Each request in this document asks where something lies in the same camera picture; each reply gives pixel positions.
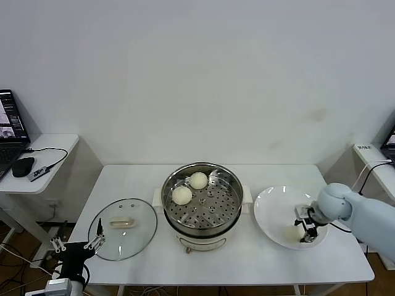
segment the steamed bun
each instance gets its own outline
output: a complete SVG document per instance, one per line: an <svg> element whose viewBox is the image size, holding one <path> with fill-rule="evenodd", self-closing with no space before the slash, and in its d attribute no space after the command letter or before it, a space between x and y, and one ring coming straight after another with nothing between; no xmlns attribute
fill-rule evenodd
<svg viewBox="0 0 395 296"><path fill-rule="evenodd" d="M172 199L177 205L186 205L192 199L192 191L185 186L177 187L173 190Z"/></svg>
<svg viewBox="0 0 395 296"><path fill-rule="evenodd" d="M189 178L189 184L193 189L203 189L207 186L209 179L204 173L197 172Z"/></svg>

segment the power cord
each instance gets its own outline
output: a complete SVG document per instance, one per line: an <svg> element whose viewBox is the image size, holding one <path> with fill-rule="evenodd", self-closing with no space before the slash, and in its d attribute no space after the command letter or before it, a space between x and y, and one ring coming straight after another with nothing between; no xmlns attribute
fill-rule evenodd
<svg viewBox="0 0 395 296"><path fill-rule="evenodd" d="M2 296L2 295L7 295L7 294L8 294L9 292L11 292L11 291L14 291L14 290L19 289L19 288L23 288L23 287L25 287L25 286L27 286L27 285L30 285L30 284L32 284L32 283L34 283L34 282L36 282L36 281L39 281L40 279L46 278L47 276L48 276L48 274L46 274L46 275L44 275L44 276L41 276L41 277L39 277L38 279L35 279L34 281L31 281L31 282L28 282L28 283L26 283L26 284L22 284L22 285L20 285L20 286L18 286L18 287L12 288L12 289L8 290L7 292L1 293L0 296Z"/></svg>
<svg viewBox="0 0 395 296"><path fill-rule="evenodd" d="M20 255L22 256L22 253L20 253L15 247L13 247L13 246L11 246L11 245L9 245L9 244L6 244L5 242L2 242L2 243L1 243L1 246L2 246L2 245L6 245L6 246L8 246L8 247L14 249L18 254L20 254ZM3 288L7 287L11 282L17 282L17 283L19 283L19 284L23 284L21 281L15 280L22 270L23 270L23 265L22 265L21 268L18 270L18 272L14 274L14 276L12 276L10 279L6 279L5 281L3 281L3 282L0 284L0 290L2 290Z"/></svg>
<svg viewBox="0 0 395 296"><path fill-rule="evenodd" d="M359 189L358 194L359 194L359 195L363 195L363 194L362 194L362 190L364 189L364 187L365 187L365 185L366 185L366 182L368 181L368 178L369 178L369 176L370 176L370 173L371 173L375 168L380 167L380 166L382 166L382 165L393 165L393 164L394 164L393 162L385 162L385 163L381 163L381 164L379 164L379 165L375 165L373 168L371 168L371 169L369 170L368 174L366 175L365 181L364 181L364 183L362 184L361 188Z"/></svg>
<svg viewBox="0 0 395 296"><path fill-rule="evenodd" d="M218 288L218 296L221 295L221 288L222 288L222 286L219 286L219 288ZM225 286L223 286L223 288L224 288L225 293L227 294L227 296L229 296L229 294L228 294L228 289L227 289Z"/></svg>
<svg viewBox="0 0 395 296"><path fill-rule="evenodd" d="M91 279L91 273L89 272L89 268L85 264L84 264L84 269L86 270L86 280L85 280L84 286L82 288L82 291L85 290L86 286L89 283L89 280Z"/></svg>
<svg viewBox="0 0 395 296"><path fill-rule="evenodd" d="M34 248L34 250L30 253L29 257L27 257L29 260L31 260L33 258L34 254L37 252L37 250L39 249L40 245L41 244L38 244ZM23 270L22 270L22 274L20 275L20 281L22 282L22 284L23 284L23 277L24 277L24 275L25 275L27 270L28 270L28 264L25 264L25 266L23 267ZM22 286L20 288L19 292L20 292L20 296L24 296L26 294L26 286Z"/></svg>
<svg viewBox="0 0 395 296"><path fill-rule="evenodd" d="M54 166L56 166L59 162L61 162L63 159L65 159L68 156L68 152L66 149L63 148L53 148L53 147L46 147L46 148L42 148L42 149L32 149L32 148L28 148L26 150L23 150L22 153L33 153L33 152L39 152L39 151L44 151L44 150L60 150L60 151L64 151L66 152L66 154L57 162L54 162L53 164L47 166L47 171L49 171L51 168L53 168Z"/></svg>
<svg viewBox="0 0 395 296"><path fill-rule="evenodd" d="M56 207L57 207L57 205L51 205L51 207L54 209L54 212L52 213L52 217L50 217L50 219L45 220L44 222L41 222L41 223L39 224L40 226L43 225L43 224L45 224L45 223L47 223L47 222L49 222L49 221L51 221L53 218L55 218L55 216L56 216Z"/></svg>
<svg viewBox="0 0 395 296"><path fill-rule="evenodd" d="M38 266L38 265L32 263L31 261L27 260L26 258L24 258L24 257L22 257L22 256L19 256L19 255L15 254L15 253L11 252L11 251L8 250L7 248L3 247L2 243L0 244L0 248L4 249L5 251L9 252L10 254L13 254L15 257L18 257L18 258L21 258L22 260L25 260L26 262L30 263L31 265L33 265L33 266L35 266L35 267L41 269L41 270L44 271L45 273L47 273L47 274L49 274L50 276L52 276L52 274L49 273L48 271L46 271L44 268L42 268L42 267L40 267L40 266Z"/></svg>
<svg viewBox="0 0 395 296"><path fill-rule="evenodd" d="M366 260L368 260L368 263L370 264L369 257L368 257L368 245L366 245L365 256L366 256ZM368 282L365 283L365 296L368 296Z"/></svg>
<svg viewBox="0 0 395 296"><path fill-rule="evenodd" d="M375 165L375 164L379 164L379 163L390 163L392 162L391 159L387 159L387 160L377 160L375 162L368 162L364 168L360 171L358 178L356 179L355 183L352 185L351 190L353 190L355 188L355 186L357 185L360 177L362 176L362 174L364 173L364 171L369 167L369 165Z"/></svg>
<svg viewBox="0 0 395 296"><path fill-rule="evenodd" d="M342 232L351 233L350 230L345 230L345 229L343 229L342 227L339 227L339 226L337 226L337 225L335 225L335 224L333 224L333 223L329 223L329 224L331 224L333 227L335 227L335 228L337 228L337 229L339 229L339 230L342 230Z"/></svg>

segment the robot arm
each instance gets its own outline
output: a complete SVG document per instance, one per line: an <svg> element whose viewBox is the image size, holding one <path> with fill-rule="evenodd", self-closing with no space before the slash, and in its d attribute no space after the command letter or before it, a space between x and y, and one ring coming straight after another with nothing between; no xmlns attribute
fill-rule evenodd
<svg viewBox="0 0 395 296"><path fill-rule="evenodd" d="M99 219L96 236L90 242L69 242L63 244L59 233L51 239L51 244L61 261L62 270L57 279L46 283L44 290L27 293L29 296L83 296L88 279L82 276L85 261L93 257L106 241L101 219Z"/></svg>
<svg viewBox="0 0 395 296"><path fill-rule="evenodd" d="M395 207L333 183L322 189L307 211L317 226L339 220L359 240L395 261Z"/></svg>

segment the table leg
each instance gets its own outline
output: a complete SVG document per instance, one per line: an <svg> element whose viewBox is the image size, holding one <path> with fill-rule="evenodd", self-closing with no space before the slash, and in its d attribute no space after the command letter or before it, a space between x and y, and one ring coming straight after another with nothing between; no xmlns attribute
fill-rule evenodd
<svg viewBox="0 0 395 296"><path fill-rule="evenodd" d="M119 286L117 296L123 296L124 291L125 291L125 286Z"/></svg>
<svg viewBox="0 0 395 296"><path fill-rule="evenodd" d="M296 296L301 296L301 291L299 290L299 286L298 285L294 285L294 291L295 291L295 295Z"/></svg>
<svg viewBox="0 0 395 296"><path fill-rule="evenodd" d="M51 227L51 229L48 231L49 236L54 237L58 229L59 227ZM41 259L44 259L47 253L50 251L55 251L52 244L41 244L38 251L36 252L36 255L33 258L34 264L31 264L30 268L38 268L37 266L41 266L43 262Z"/></svg>
<svg viewBox="0 0 395 296"><path fill-rule="evenodd" d="M48 244L51 239L49 234L36 223L36 221L25 211L19 204L14 202L7 194L5 197L12 202L13 208L9 212L9 216L18 222L21 227L25 228L32 236L37 238L41 243Z"/></svg>
<svg viewBox="0 0 395 296"><path fill-rule="evenodd" d="M2 208L0 208L0 220L7 224L8 227L14 228L17 233L23 231L23 227L12 219Z"/></svg>
<svg viewBox="0 0 395 296"><path fill-rule="evenodd" d="M309 295L310 296L325 296L325 295L328 295L329 293L333 292L334 290L340 288L343 285L344 285L343 282L341 282L339 284L334 284L334 285L319 285Z"/></svg>
<svg viewBox="0 0 395 296"><path fill-rule="evenodd" d="M112 296L104 286L87 285L85 290L93 296Z"/></svg>

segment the floor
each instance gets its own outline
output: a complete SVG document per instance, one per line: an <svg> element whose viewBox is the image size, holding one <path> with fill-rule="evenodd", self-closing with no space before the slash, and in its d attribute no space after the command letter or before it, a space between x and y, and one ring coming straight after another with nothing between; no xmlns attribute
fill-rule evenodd
<svg viewBox="0 0 395 296"><path fill-rule="evenodd" d="M6 235L8 228L7 226L0 226L0 240ZM72 229L68 228L66 231L69 235ZM34 251L38 248L39 242L32 237L29 233L24 231L21 234L13 236L9 244L17 249L16 252L20 252L23 257L32 259ZM377 254L371 253L368 256L369 262L376 274L374 281L368 283L368 295L369 296L387 296L395 295L395 271L385 270L380 258ZM22 260L12 256L11 254L2 251L0 254L0 265L20 265ZM55 260L48 260L45 263L45 268L51 270L56 264ZM6 267L0 266L0 296L20 296L23 295L21 288L17 288L21 285L21 282L28 283L35 281L25 286L25 291L43 289L49 276L46 276L40 269L31 269L28 265ZM306 293L311 291L314 287L307 286ZM116 287L108 287L108 289L117 295ZM143 291L142 287L128 287L125 291L125 296L141 296ZM176 287L164 287L162 290L158 290L160 296L176 296ZM155 291L152 291L150 295L157 295ZM178 290L178 296L255 296L255 295L293 295L292 287L180 287ZM340 289L330 294L331 296L351 296L351 295L365 295L365 284L347 284Z"/></svg>

